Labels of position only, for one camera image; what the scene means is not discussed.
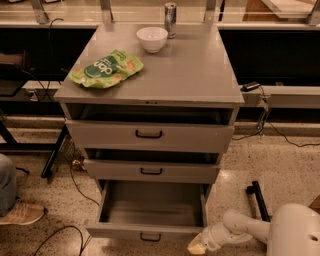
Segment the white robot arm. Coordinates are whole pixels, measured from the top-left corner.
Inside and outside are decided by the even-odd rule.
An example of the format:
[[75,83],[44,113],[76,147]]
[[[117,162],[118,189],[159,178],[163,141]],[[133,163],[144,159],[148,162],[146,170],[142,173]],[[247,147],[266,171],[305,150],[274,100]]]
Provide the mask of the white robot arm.
[[252,238],[267,245],[266,256],[320,256],[320,214],[308,206],[289,203],[267,222],[228,210],[221,222],[204,228],[187,249],[201,255]]

